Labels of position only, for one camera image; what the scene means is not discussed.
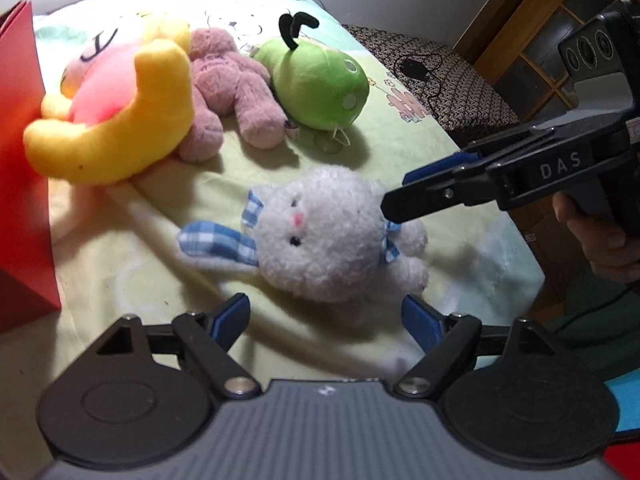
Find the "person's right hand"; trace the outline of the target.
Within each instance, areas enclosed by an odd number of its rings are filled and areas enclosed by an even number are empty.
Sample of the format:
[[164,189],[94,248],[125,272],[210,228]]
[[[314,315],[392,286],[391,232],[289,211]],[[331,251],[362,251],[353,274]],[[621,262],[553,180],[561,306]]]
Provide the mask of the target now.
[[552,196],[555,218],[577,238],[591,270],[599,278],[618,284],[638,281],[639,241],[618,228],[583,217],[563,193]]

